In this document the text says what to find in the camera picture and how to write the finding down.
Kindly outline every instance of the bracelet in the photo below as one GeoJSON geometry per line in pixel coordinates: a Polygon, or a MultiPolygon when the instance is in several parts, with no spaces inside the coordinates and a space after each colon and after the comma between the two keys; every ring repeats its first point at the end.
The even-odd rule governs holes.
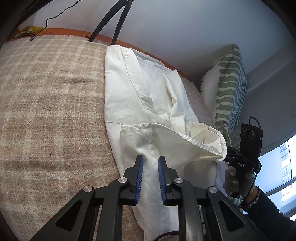
{"type": "Polygon", "coordinates": [[[258,199],[260,198],[262,189],[260,187],[257,187],[257,191],[258,192],[257,192],[254,200],[246,208],[243,208],[245,211],[248,210],[248,209],[250,209],[258,201],[258,199]]]}

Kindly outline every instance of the sleeve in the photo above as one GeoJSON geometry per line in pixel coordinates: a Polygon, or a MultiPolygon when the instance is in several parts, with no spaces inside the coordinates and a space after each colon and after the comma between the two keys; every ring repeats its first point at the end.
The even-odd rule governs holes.
{"type": "Polygon", "coordinates": [[[244,208],[249,218],[270,241],[283,240],[290,232],[294,221],[280,213],[274,203],[258,188],[258,194],[248,207],[244,208]]]}

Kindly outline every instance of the handheld device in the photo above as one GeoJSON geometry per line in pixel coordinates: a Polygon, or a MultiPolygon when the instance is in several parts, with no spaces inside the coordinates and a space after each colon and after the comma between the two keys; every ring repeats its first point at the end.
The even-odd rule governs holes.
{"type": "MultiPolygon", "coordinates": [[[[241,188],[245,181],[246,172],[255,172],[256,179],[257,174],[260,172],[262,166],[258,158],[262,149],[263,130],[261,129],[260,123],[255,117],[250,117],[249,124],[242,124],[240,137],[241,142],[239,150],[227,146],[227,155],[224,161],[229,162],[230,166],[236,168],[237,179],[239,182],[239,187],[241,188]],[[259,127],[250,125],[251,119],[254,119],[259,127]]],[[[231,196],[233,198],[239,198],[240,194],[233,193],[231,196]]]]}

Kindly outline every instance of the hand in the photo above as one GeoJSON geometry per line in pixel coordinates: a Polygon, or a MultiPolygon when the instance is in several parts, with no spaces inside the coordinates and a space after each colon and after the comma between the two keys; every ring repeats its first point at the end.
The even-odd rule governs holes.
{"type": "Polygon", "coordinates": [[[246,172],[245,181],[241,186],[241,188],[239,188],[239,182],[237,181],[237,176],[236,176],[236,169],[228,165],[228,169],[225,170],[225,181],[224,181],[223,187],[228,196],[230,196],[232,193],[238,192],[243,198],[246,198],[254,178],[255,178],[254,172],[246,172]]]}

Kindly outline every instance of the white garment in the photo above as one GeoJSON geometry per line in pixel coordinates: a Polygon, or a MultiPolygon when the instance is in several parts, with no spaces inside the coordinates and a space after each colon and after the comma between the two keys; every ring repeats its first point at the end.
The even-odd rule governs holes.
{"type": "Polygon", "coordinates": [[[120,175],[136,155],[144,159],[140,201],[133,210],[144,239],[151,241],[178,230],[178,208],[161,200],[158,157],[165,156],[179,177],[206,188],[216,184],[216,161],[225,158],[226,143],[219,131],[198,123],[177,71],[147,55],[109,46],[105,88],[106,129],[120,175]]]}

